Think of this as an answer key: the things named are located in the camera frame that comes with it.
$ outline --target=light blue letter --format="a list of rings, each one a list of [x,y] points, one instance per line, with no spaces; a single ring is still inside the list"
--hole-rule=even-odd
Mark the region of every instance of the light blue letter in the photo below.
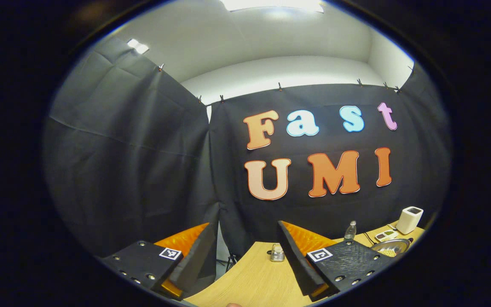
[[[345,120],[344,128],[348,132],[359,132],[365,128],[365,122],[361,118],[361,110],[356,106],[341,107],[341,117]]]
[[[287,120],[291,121],[287,125],[287,133],[290,136],[315,136],[319,132],[319,127],[315,125],[314,114],[306,110],[298,110],[291,112],[287,116]]]

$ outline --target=small metal can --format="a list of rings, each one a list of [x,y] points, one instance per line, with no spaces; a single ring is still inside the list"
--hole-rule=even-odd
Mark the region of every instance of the small metal can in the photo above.
[[[270,261],[281,262],[285,260],[285,254],[283,253],[283,249],[279,243],[275,243],[272,245],[272,251],[270,254]]]

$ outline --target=ceiling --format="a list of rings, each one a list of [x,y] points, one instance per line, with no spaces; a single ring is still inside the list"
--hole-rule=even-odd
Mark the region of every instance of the ceiling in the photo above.
[[[144,55],[178,82],[218,68],[278,56],[329,56],[367,62],[366,24],[331,4],[324,13],[293,8],[228,12],[220,0],[176,0],[117,29],[123,41],[147,45]]]

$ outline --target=orange letter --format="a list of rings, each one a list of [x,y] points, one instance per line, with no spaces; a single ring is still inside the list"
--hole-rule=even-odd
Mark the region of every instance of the orange letter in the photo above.
[[[387,147],[378,148],[374,151],[378,157],[378,181],[376,186],[387,186],[391,183],[390,176],[390,149]]]
[[[275,159],[272,166],[276,168],[276,188],[267,190],[263,185],[263,169],[265,161],[249,161],[244,167],[247,169],[247,181],[251,195],[260,200],[277,200],[287,193],[287,167],[291,164],[289,159]]]
[[[253,150],[269,146],[270,139],[265,138],[265,131],[269,136],[274,134],[274,124],[272,124],[271,120],[277,120],[278,118],[278,113],[274,110],[246,117],[244,122],[249,130],[247,149]]]
[[[323,182],[327,183],[327,187],[331,194],[337,192],[338,186],[341,185],[341,193],[355,193],[359,191],[359,183],[357,183],[357,151],[349,150],[342,153],[341,160],[337,168],[329,157],[324,153],[315,153],[308,157],[308,162],[314,168],[314,187],[308,195],[310,197],[321,197],[327,194],[327,190],[323,188]]]

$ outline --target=ceiling light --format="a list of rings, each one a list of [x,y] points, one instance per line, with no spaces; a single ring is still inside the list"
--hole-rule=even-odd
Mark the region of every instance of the ceiling light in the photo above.
[[[248,8],[261,8],[267,6],[283,6],[288,8],[298,8],[313,12],[323,12],[319,5],[319,0],[220,0],[225,8],[233,12],[235,10]]]
[[[136,41],[135,39],[131,39],[130,41],[128,41],[128,46],[134,48],[141,55],[149,50],[149,47],[143,45],[142,43]]]

